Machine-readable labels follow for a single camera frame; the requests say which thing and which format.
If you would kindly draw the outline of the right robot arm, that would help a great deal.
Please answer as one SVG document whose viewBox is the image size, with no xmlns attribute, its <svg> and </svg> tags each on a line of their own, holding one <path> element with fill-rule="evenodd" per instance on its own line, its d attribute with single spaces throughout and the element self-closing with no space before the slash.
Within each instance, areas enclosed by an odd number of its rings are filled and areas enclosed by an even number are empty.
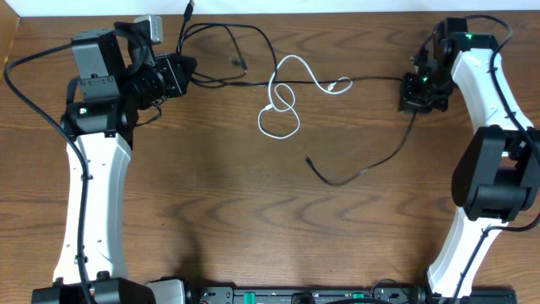
<svg viewBox="0 0 540 304">
<path fill-rule="evenodd" d="M 439 22 L 400 87 L 399 111 L 446 111 L 460 90 L 473 136 L 451 179 L 456 212 L 445 243 L 414 287 L 411 303 L 515 303 L 510 287 L 473 287 L 495 238 L 528 210 L 539 191 L 539 131 L 523 114 L 501 66 L 503 44 L 473 33 L 468 17 Z"/>
</svg>

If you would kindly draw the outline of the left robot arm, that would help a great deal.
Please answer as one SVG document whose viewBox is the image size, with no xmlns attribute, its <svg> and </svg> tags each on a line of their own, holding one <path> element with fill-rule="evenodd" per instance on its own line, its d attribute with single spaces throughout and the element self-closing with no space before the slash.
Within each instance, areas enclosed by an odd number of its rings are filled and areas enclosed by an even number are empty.
<svg viewBox="0 0 540 304">
<path fill-rule="evenodd" d="M 145 15 L 71 41 L 79 76 L 62 115 L 70 188 L 62 251 L 51 287 L 34 290 L 34 303 L 185 303 L 182 280 L 145 285 L 127 275 L 122 247 L 123 188 L 138 114 L 186 93 L 197 62 L 174 52 L 157 55 L 162 20 Z"/>
</svg>

